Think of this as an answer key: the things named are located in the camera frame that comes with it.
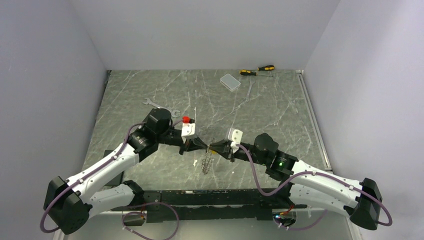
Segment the small silver wrench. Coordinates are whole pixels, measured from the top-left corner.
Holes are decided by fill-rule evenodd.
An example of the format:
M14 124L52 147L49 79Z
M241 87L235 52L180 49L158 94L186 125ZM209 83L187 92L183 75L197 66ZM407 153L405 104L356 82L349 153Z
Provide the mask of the small silver wrench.
M255 81L254 79L250 79L250 80L249 80L248 90L247 90L247 93L246 93L245 97L243 98L243 101L244 101L245 103L247 103L247 102L249 102L249 101L250 101L250 95L251 95L252 87L253 87L253 85L254 85L255 83L256 83L256 81Z

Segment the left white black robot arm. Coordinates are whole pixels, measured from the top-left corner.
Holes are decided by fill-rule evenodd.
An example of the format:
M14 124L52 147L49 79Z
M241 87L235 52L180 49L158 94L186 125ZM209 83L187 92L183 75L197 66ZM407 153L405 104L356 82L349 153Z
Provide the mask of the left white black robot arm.
M144 190L133 180L102 188L118 174L141 163L156 152L159 145L178 147L179 154L206 150L208 145L197 135L193 118L183 117L182 129L176 129L171 113L152 109L141 123L132 125L122 143L91 167L67 179L52 179L47 187L39 227L44 233L61 230L71 234L99 213L128 207L137 210L146 204Z

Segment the white plastic box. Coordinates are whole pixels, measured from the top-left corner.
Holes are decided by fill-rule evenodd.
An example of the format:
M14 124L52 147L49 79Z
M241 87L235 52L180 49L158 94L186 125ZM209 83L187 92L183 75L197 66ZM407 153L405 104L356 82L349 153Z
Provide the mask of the white plastic box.
M241 83L239 80L237 80L235 77L233 77L231 74L227 73L224 76L220 78L220 83L227 88L230 92L234 92L237 90Z

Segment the yellow black screwdriver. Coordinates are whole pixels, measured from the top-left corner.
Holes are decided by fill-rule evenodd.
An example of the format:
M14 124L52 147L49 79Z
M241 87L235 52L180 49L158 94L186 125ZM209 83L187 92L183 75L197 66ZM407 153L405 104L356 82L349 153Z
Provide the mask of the yellow black screwdriver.
M275 69L274 65L266 65L257 68L257 71L273 71Z
M273 75L270 74L262 74L262 73L258 73L258 72L254 72L251 70L246 70L246 69L241 69L239 71L239 74L242 76L262 76L262 77L272 77Z

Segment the yellow black screwdriver front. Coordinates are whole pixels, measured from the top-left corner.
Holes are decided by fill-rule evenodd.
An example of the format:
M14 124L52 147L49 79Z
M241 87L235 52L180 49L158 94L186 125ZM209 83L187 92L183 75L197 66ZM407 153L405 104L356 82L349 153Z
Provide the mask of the yellow black screwdriver front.
M262 74L262 73L258 73L258 72L254 72L251 70L246 70L246 69L241 69L239 71L239 74L242 76L262 76L262 77L272 77L273 75L270 74Z

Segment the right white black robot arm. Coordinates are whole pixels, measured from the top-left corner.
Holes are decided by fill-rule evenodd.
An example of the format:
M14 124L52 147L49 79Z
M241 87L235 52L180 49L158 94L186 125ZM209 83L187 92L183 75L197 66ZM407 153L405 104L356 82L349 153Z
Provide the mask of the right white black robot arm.
M325 172L297 157L279 150L279 144L267 133L258 135L252 144L243 143L241 137L224 139L210 144L209 148L223 158L250 163L255 185L263 196L274 196L276 203L308 205L343 215L366 230L376 230L383 206L377 183L369 178L362 181ZM255 165L265 167L265 173L279 182L270 192L259 184Z

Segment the large silver combination wrench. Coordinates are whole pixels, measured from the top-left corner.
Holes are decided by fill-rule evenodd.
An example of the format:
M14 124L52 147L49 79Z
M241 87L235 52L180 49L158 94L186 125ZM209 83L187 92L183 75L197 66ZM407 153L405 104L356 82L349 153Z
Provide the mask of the large silver combination wrench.
M143 102L143 104L153 106L154 108L157 108L157 109L165 109L165 110L167 110L167 111L170 112L172 118L177 118L177 117L179 117L181 115L181 112L179 110L176 110L176 109L172 110L172 109L167 108L165 106L161 106L161 105L159 105L157 103L154 103L148 97L145 98L145 101Z

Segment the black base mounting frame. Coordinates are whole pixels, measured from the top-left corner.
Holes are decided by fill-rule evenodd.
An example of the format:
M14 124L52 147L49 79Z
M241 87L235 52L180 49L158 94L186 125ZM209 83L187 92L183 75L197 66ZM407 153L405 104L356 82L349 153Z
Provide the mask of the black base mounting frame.
M273 214L306 205L289 200L290 188L284 187L272 196L262 195L256 188L145 190L142 200L129 206L114 207L113 211L142 210L147 223L175 220L232 220L255 219L268 221Z

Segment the yellow black screwdriver rear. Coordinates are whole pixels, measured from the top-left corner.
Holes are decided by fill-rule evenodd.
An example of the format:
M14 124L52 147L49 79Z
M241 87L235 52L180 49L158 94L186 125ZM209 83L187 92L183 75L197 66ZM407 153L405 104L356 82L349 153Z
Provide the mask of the yellow black screwdriver rear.
M275 69L274 65L266 65L257 68L257 71L273 71Z

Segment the aluminium rail frame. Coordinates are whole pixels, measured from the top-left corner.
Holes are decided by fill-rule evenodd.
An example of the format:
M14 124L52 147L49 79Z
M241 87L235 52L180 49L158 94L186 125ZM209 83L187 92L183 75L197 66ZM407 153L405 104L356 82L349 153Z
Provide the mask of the aluminium rail frame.
M171 220L230 220L276 218L292 227L296 213L307 207L322 208L349 218L353 208L341 200L301 185L264 196L256 189L147 190L134 184L95 193L83 200L79 192L68 192L56 202L49 216L66 235L79 230L90 218L106 211L131 211L135 218L125 223L161 223Z

